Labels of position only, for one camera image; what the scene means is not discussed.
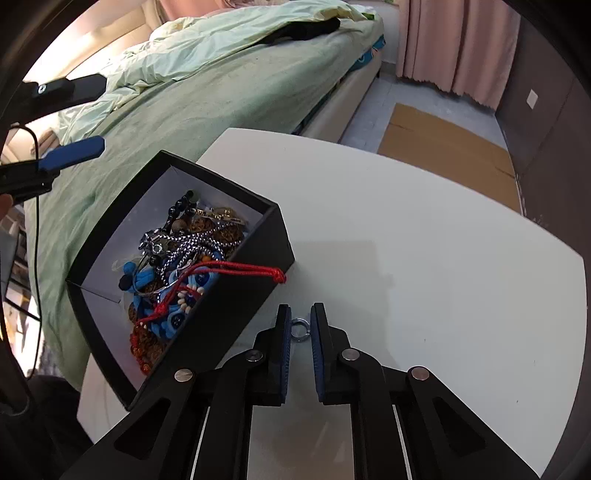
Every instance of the jewelry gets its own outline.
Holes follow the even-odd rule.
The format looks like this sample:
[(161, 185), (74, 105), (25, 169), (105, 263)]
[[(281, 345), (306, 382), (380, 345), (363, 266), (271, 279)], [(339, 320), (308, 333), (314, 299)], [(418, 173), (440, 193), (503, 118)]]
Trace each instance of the jewelry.
[(127, 262), (119, 281), (121, 290), (134, 294), (128, 309), (134, 324), (131, 353), (145, 374), (218, 275), (201, 267), (191, 273), (185, 273), (187, 269), (195, 263), (226, 260), (245, 236), (246, 222), (234, 210), (198, 209), (195, 198), (189, 190), (169, 208), (162, 227), (143, 234), (141, 259)]

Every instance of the black box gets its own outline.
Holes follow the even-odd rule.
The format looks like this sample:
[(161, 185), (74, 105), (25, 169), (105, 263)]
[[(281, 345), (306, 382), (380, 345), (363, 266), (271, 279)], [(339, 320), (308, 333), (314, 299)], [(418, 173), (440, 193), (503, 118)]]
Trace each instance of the black box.
[(194, 373), (217, 366), (271, 294), (265, 277), (219, 275), (193, 308), (146, 377), (131, 354), (115, 260), (138, 253), (144, 232), (162, 226), (168, 209), (196, 189), (212, 206), (227, 206), (248, 221), (248, 235), (229, 260), (286, 272), (294, 262), (281, 211), (273, 203), (216, 173), (168, 152), (159, 152), (123, 189), (96, 224), (70, 269), (68, 295), (96, 363), (130, 409), (140, 396), (179, 368)]

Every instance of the wall outlet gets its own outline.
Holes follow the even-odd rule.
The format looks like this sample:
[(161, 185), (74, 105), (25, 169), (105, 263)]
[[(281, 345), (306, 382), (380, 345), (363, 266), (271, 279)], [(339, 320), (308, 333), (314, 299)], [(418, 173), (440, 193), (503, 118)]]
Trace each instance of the wall outlet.
[(530, 94), (527, 96), (527, 104), (533, 110), (535, 107), (535, 103), (538, 101), (538, 94), (535, 93), (533, 90), (530, 90)]

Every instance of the black cable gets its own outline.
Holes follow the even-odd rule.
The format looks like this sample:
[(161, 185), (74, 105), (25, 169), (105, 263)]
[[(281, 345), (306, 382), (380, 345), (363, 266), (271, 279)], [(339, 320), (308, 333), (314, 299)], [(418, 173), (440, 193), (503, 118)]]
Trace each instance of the black cable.
[[(35, 160), (39, 161), (39, 142), (37, 140), (37, 136), (35, 132), (31, 130), (29, 127), (25, 125), (18, 125), (14, 124), (11, 125), (10, 130), (18, 128), (20, 130), (27, 131), (33, 137), (33, 142), (35, 144)], [(37, 359), (39, 358), (39, 347), (41, 345), (41, 327), (43, 326), (43, 315), (41, 314), (41, 294), (39, 293), (39, 280), (37, 279), (37, 248), (39, 246), (39, 195), (35, 197), (35, 214), (37, 215), (37, 222), (35, 225), (35, 251), (33, 253), (34, 260), (33, 260), (33, 268), (35, 268), (35, 291), (37, 292), (37, 309), (39, 310), (39, 334), (37, 335), (37, 347), (35, 349), (35, 361), (33, 362), (33, 368), (31, 369), (31, 374), (27, 376), (27, 378), (31, 378), (35, 374), (35, 370), (37, 367)], [(2, 320), (4, 322), (4, 309), (2, 309)]]
[(2, 341), (8, 343), (8, 332), (4, 321), (4, 306), (2, 306), (2, 316), (0, 317), (0, 332), (2, 333)]

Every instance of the wooden bead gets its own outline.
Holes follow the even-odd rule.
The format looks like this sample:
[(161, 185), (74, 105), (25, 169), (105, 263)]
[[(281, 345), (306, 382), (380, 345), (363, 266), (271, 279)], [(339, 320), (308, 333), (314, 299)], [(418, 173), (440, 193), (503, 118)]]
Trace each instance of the wooden bead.
[(187, 222), (185, 222), (182, 218), (179, 218), (173, 222), (172, 230), (173, 233), (179, 233), (181, 230), (187, 229)]

